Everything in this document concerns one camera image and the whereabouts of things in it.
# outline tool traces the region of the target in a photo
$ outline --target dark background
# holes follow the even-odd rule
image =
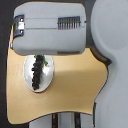
[[[6,104],[6,69],[7,69],[8,44],[9,44],[11,26],[13,21],[14,9],[17,6],[30,1],[32,0],[0,0],[0,128],[29,127],[29,124],[11,125],[8,122],[7,104]],[[71,2],[71,3],[84,2],[84,0],[50,0],[50,1]]]

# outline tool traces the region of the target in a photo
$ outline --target metal clamp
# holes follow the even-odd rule
[[[24,35],[24,15],[16,16],[13,20],[13,39]]]

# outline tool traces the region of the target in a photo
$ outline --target gray plastic part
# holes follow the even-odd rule
[[[52,115],[44,116],[30,122],[29,128],[52,128]]]
[[[58,128],[74,128],[74,113],[58,113]]]
[[[84,1],[86,19],[87,19],[87,25],[86,25],[86,47],[87,48],[92,48],[94,46],[94,41],[93,41],[92,33],[91,33],[91,14],[92,14],[92,9],[93,9],[95,1],[96,0],[85,0]]]
[[[13,40],[20,55],[82,53],[86,46],[86,14],[82,4],[28,2],[15,9],[14,17],[24,15],[24,36]],[[58,30],[58,18],[80,16],[80,27]]]
[[[95,128],[128,127],[128,1],[97,0],[91,18],[97,49],[112,61],[95,102]]]
[[[80,114],[81,128],[92,128],[92,115]]]

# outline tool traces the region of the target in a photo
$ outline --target tan panel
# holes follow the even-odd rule
[[[9,49],[7,114],[10,123],[21,124],[61,111],[92,113],[94,98],[106,80],[106,67],[89,49],[82,55],[52,58],[55,70],[50,86],[42,93],[34,93],[23,77],[25,57]]]

